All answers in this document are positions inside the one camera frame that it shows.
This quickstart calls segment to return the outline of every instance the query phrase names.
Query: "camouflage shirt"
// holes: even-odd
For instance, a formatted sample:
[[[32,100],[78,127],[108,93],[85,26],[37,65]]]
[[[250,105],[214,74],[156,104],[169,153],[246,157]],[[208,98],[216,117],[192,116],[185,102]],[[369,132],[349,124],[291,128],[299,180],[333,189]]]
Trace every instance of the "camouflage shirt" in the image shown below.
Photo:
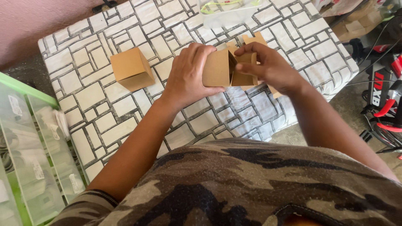
[[[242,138],[184,146],[158,159],[118,203],[80,194],[52,225],[402,225],[402,185],[325,148]]]

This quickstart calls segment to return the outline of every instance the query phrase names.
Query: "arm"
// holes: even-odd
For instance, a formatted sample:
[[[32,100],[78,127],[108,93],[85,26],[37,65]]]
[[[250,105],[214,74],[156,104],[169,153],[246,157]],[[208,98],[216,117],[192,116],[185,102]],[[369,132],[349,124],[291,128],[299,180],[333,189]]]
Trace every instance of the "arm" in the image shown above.
[[[387,164],[343,121],[317,90],[305,81],[275,50],[260,43],[239,48],[235,55],[257,52],[260,65],[238,64],[243,74],[252,74],[289,96],[309,146],[340,151],[362,164],[398,181]]]
[[[216,48],[211,45],[192,43],[175,57],[162,96],[86,190],[99,189],[118,201],[123,200],[153,165],[165,133],[180,109],[225,91],[223,87],[202,85],[204,64],[207,55],[213,51]]]

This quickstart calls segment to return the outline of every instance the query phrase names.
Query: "geometric pattern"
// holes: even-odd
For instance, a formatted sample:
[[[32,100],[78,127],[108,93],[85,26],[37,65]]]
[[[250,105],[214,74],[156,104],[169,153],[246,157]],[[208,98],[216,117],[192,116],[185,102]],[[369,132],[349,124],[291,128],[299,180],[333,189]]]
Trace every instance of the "geometric pattern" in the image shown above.
[[[92,180],[161,96],[173,58],[191,42],[226,48],[260,31],[268,46],[331,100],[358,72],[309,0],[265,1],[244,24],[207,29],[194,0],[130,0],[38,41],[78,155]],[[129,92],[116,82],[110,56],[139,47],[155,84]],[[265,84],[203,98],[176,116],[158,156],[185,144],[227,137],[270,140],[297,123],[288,97]]]

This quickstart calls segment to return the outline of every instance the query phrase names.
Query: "hand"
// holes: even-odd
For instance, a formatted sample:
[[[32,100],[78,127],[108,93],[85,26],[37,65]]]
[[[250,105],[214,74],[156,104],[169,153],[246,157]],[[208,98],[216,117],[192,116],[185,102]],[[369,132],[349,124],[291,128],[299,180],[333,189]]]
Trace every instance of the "hand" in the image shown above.
[[[173,60],[162,99],[177,111],[204,98],[224,92],[223,87],[204,87],[202,73],[207,56],[216,51],[212,45],[191,43]]]
[[[260,80],[287,96],[298,93],[302,87],[308,84],[276,50],[261,43],[252,42],[244,45],[236,50],[234,54],[241,56],[245,53],[255,52],[257,53],[257,61],[261,64],[237,64],[236,70],[238,72],[257,76]]]

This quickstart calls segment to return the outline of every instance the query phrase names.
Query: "concrete floor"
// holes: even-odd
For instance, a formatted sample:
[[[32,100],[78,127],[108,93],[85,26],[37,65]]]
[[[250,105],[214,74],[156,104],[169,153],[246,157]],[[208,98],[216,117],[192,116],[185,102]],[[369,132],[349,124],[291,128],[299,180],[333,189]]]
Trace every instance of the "concrete floor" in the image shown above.
[[[375,30],[369,33],[366,37],[363,37],[363,44],[365,42],[367,43],[366,45],[374,43],[378,33],[379,32]],[[9,69],[3,70],[2,72],[21,82],[33,84],[39,91],[55,97],[42,56],[39,53]],[[367,76],[367,74],[361,74],[354,78],[351,83],[366,81]],[[330,102],[334,109],[338,111],[341,117],[356,131],[357,134],[368,129],[367,121],[362,115],[360,115],[360,112],[366,105],[366,102],[361,97],[361,93],[366,89],[367,83],[347,86],[343,88]],[[307,145],[298,124],[275,133],[271,142],[298,146]],[[368,142],[368,145],[375,152],[385,148],[385,145],[376,138],[372,138]],[[397,159],[398,153],[380,154],[380,156],[402,181],[402,161]]]

